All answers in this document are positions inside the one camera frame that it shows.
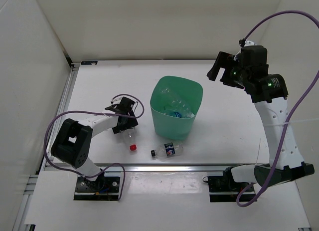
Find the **red label water bottle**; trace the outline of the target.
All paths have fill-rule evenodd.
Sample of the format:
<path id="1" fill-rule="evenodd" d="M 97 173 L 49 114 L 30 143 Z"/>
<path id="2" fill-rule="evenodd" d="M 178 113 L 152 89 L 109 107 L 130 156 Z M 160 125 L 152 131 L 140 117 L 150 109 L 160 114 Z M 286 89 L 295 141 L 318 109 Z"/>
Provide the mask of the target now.
<path id="1" fill-rule="evenodd" d="M 134 128 L 129 128 L 121 132 L 123 142 L 130 152 L 137 150 L 136 133 Z"/>

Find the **blue label water bottle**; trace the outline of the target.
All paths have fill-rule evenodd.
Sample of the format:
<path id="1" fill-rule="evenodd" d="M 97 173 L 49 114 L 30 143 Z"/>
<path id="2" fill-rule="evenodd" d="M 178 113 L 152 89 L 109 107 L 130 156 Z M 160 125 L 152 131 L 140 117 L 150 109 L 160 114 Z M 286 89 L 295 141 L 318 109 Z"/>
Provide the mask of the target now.
<path id="1" fill-rule="evenodd" d="M 184 116 L 177 111 L 172 111 L 172 110 L 166 110 L 164 112 L 165 115 L 171 116 L 171 117 L 175 117 L 175 118 L 184 118 Z"/>

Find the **clear unlabelled plastic bottle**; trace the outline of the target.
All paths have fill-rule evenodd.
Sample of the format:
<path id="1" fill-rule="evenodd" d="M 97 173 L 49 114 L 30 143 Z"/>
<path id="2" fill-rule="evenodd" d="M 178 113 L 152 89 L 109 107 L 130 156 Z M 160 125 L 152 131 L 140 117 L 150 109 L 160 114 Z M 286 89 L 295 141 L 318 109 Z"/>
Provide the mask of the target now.
<path id="1" fill-rule="evenodd" d="M 171 88 L 161 88 L 160 99 L 162 101 L 161 113 L 164 114 L 166 110 L 172 110 L 180 112 L 186 119 L 194 117 L 190 105 Z"/>

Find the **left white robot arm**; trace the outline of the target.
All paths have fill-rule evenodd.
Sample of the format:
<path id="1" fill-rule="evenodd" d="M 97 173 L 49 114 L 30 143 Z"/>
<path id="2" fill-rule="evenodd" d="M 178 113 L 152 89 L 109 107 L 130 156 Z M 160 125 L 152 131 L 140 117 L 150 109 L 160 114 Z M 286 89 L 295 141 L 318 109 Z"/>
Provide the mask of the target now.
<path id="1" fill-rule="evenodd" d="M 103 189 L 104 174 L 100 174 L 101 169 L 88 158 L 91 140 L 96 135 L 112 129 L 114 134 L 123 135 L 130 150 L 136 150 L 136 143 L 131 139 L 132 131 L 138 125 L 134 118 L 134 104 L 133 100 L 123 96 L 111 101 L 111 106 L 105 108 L 111 116 L 90 115 L 80 121 L 66 119 L 51 147 L 52 156 L 84 175 L 84 183 L 93 191 Z"/>

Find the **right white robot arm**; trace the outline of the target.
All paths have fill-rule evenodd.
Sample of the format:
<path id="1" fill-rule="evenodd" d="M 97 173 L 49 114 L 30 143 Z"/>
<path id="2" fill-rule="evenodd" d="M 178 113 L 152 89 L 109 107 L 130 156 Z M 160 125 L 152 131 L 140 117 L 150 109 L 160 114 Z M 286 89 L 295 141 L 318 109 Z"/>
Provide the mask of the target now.
<path id="1" fill-rule="evenodd" d="M 299 152 L 292 127 L 289 125 L 284 129 L 289 115 L 288 90 L 281 75 L 268 73 L 267 49 L 251 45 L 242 47 L 237 55 L 219 52 L 207 74 L 208 79 L 216 80 L 222 68 L 224 73 L 220 81 L 224 85 L 244 89 L 250 95 L 260 115 L 269 148 L 267 164 L 227 168 L 224 172 L 225 188 L 235 191 L 242 183 L 262 186 L 271 168 L 274 168 L 274 173 L 269 186 L 314 174 L 314 166 L 306 163 Z"/>

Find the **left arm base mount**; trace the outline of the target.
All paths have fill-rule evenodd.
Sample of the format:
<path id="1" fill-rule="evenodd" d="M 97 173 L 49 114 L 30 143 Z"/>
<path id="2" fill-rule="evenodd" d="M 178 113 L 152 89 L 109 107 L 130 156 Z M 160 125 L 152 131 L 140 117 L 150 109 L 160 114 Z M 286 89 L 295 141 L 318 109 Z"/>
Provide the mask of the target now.
<path id="1" fill-rule="evenodd" d="M 120 194 L 120 175 L 106 173 L 95 181 L 78 177 L 74 190 L 74 201 L 118 201 Z"/>

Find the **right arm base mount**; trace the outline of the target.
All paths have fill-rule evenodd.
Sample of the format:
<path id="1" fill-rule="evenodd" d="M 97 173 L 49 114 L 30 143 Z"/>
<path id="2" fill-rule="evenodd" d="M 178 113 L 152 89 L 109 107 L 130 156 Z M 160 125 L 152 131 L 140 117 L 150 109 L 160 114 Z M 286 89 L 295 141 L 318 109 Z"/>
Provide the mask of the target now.
<path id="1" fill-rule="evenodd" d="M 202 181 L 208 184 L 209 198 L 211 203 L 235 203 L 240 192 L 249 183 L 236 183 L 222 176 L 205 176 Z"/>

